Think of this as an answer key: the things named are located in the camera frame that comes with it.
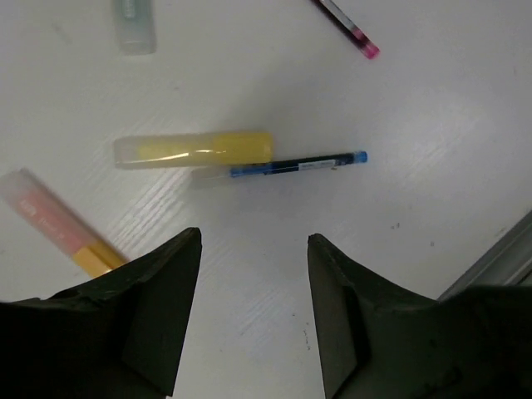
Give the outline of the green translucent highlighter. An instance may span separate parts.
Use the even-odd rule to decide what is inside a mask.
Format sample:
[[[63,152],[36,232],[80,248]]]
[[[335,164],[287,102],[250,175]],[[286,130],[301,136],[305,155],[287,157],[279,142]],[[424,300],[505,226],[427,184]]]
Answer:
[[[153,2],[151,0],[114,0],[111,6],[121,51],[128,56],[155,53]]]

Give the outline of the aluminium table edge rail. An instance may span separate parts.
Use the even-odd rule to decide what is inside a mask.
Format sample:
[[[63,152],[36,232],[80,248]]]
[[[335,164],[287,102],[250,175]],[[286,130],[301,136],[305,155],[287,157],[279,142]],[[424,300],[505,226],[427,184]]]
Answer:
[[[531,286],[531,212],[463,273],[439,298],[473,286]]]

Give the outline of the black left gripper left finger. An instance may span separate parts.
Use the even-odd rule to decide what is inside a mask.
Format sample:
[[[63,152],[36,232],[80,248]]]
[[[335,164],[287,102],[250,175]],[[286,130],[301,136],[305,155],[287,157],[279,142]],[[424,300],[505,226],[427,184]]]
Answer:
[[[201,252],[188,228],[50,298],[2,303],[2,397],[171,397]]]

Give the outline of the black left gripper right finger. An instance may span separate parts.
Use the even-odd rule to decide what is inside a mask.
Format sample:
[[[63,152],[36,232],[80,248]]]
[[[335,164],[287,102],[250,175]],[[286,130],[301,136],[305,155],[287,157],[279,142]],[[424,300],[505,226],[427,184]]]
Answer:
[[[308,239],[308,276],[328,398],[528,398],[531,290],[413,293]]]

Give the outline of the blue gel pen refill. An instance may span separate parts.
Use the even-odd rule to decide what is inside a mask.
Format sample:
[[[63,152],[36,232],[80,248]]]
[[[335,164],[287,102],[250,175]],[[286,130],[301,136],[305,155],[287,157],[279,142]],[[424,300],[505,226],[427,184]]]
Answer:
[[[192,170],[190,176],[196,186],[218,185],[224,179],[247,178],[258,175],[281,175],[319,169],[336,169],[341,166],[368,162],[368,153],[360,150],[333,155],[320,155],[289,160],[276,160],[263,164],[202,167]]]

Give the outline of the yellow translucent highlighter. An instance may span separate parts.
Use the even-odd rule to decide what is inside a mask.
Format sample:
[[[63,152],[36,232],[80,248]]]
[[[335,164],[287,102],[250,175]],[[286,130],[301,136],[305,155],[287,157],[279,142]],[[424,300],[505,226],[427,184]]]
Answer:
[[[269,163],[273,137],[265,131],[130,136],[113,143],[119,169],[232,166]]]

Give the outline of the orange pink highlighter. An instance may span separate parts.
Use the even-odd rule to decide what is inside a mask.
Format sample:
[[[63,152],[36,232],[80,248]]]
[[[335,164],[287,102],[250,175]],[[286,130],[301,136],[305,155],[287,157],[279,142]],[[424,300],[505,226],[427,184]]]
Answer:
[[[1,198],[89,276],[98,278],[127,263],[30,171],[3,175]]]

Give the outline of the red gel pen refill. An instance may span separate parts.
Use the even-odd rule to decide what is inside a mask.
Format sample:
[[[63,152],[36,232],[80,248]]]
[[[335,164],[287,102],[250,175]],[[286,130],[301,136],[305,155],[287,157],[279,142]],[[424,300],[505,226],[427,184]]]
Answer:
[[[379,48],[332,0],[312,0],[312,3],[332,22],[369,60],[375,59]]]

